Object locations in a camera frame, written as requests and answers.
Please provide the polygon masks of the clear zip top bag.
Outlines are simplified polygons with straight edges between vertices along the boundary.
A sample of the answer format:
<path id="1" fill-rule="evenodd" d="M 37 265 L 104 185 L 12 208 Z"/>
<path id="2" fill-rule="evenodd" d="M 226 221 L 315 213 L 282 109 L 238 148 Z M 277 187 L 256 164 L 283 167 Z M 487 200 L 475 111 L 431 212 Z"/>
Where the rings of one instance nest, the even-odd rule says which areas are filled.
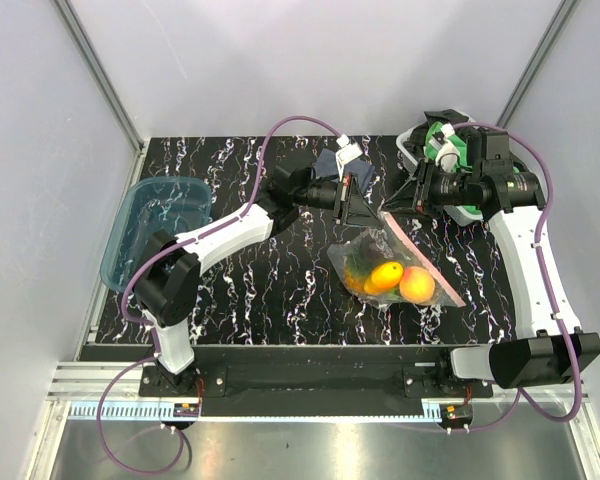
<path id="1" fill-rule="evenodd" d="M 393 304 L 464 307 L 466 302 L 388 212 L 378 228 L 333 244 L 328 258 L 344 288 L 379 310 Z"/>

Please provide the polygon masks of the fake yellow mango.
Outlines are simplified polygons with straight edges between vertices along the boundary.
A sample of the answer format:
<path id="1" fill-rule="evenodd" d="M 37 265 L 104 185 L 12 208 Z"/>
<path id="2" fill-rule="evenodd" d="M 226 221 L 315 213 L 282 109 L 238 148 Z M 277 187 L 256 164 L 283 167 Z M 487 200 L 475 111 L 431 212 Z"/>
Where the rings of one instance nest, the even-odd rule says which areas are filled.
<path id="1" fill-rule="evenodd" d="M 384 294 L 395 288 L 404 275 L 404 267 L 396 261 L 382 263 L 373 269 L 364 282 L 364 292 L 369 295 Z"/>

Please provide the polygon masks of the fake dark purple fruit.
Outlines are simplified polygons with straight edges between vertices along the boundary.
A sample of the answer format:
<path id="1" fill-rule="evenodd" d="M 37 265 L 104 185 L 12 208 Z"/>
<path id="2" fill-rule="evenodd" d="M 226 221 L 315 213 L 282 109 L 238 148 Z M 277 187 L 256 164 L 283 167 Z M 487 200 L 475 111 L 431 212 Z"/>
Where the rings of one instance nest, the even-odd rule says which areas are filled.
<path id="1" fill-rule="evenodd" d="M 364 237 L 359 246 L 359 254 L 371 261 L 373 258 L 384 258 L 385 254 L 383 249 L 377 244 L 377 242 L 371 237 Z"/>

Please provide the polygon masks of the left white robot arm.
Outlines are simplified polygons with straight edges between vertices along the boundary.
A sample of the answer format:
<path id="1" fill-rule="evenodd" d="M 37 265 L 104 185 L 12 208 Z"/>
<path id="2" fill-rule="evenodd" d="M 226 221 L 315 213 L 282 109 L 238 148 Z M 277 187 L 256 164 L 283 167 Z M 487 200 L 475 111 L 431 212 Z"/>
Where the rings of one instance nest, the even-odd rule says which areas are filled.
<path id="1" fill-rule="evenodd" d="M 334 182 L 316 177 L 308 166 L 278 166 L 265 176 L 253 203 L 179 236 L 159 231 L 150 237 L 130 286 L 154 328 L 154 357 L 163 369 L 161 384 L 170 393 L 183 396 L 195 386 L 195 353 L 187 332 L 201 276 L 225 258 L 289 228 L 301 207 L 330 210 L 339 225 L 381 226 L 356 175 L 346 173 Z"/>

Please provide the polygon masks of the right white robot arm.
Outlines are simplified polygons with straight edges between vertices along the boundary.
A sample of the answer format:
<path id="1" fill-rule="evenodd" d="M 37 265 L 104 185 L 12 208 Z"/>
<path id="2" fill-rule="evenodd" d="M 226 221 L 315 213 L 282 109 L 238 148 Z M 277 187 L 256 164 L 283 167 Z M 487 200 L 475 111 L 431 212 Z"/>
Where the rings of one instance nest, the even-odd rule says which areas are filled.
<path id="1" fill-rule="evenodd" d="M 443 210 L 480 210 L 505 264 L 515 308 L 516 337 L 491 346 L 456 348 L 434 371 L 446 396 L 470 379 L 503 389 L 571 383 L 600 355 L 600 337 L 582 331 L 562 287 L 546 222 L 553 204 L 548 173 L 516 169 L 510 144 L 519 137 L 477 122 L 446 123 L 430 143 L 434 158 L 421 159 L 383 206 L 384 215 L 433 218 Z"/>

